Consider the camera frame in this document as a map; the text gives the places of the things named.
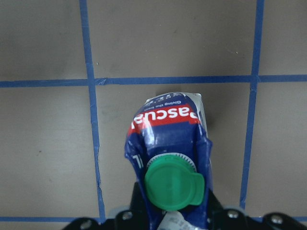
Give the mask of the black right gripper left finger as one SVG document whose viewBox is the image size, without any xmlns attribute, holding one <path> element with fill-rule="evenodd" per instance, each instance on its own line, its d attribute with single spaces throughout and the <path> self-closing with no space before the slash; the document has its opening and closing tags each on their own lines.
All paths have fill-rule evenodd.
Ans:
<svg viewBox="0 0 307 230">
<path fill-rule="evenodd" d="M 93 218 L 77 218 L 63 228 L 64 230 L 148 230 L 148 215 L 140 186 L 134 183 L 130 207 L 99 223 Z"/>
</svg>

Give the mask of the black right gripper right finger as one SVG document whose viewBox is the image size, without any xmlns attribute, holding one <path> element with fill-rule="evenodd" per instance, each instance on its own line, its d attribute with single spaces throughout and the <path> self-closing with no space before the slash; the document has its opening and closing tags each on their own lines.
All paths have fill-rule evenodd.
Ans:
<svg viewBox="0 0 307 230">
<path fill-rule="evenodd" d="M 224 207 L 209 190 L 207 205 L 209 230 L 306 230 L 307 227 L 293 217 L 271 212 L 255 220 L 236 207 Z"/>
</svg>

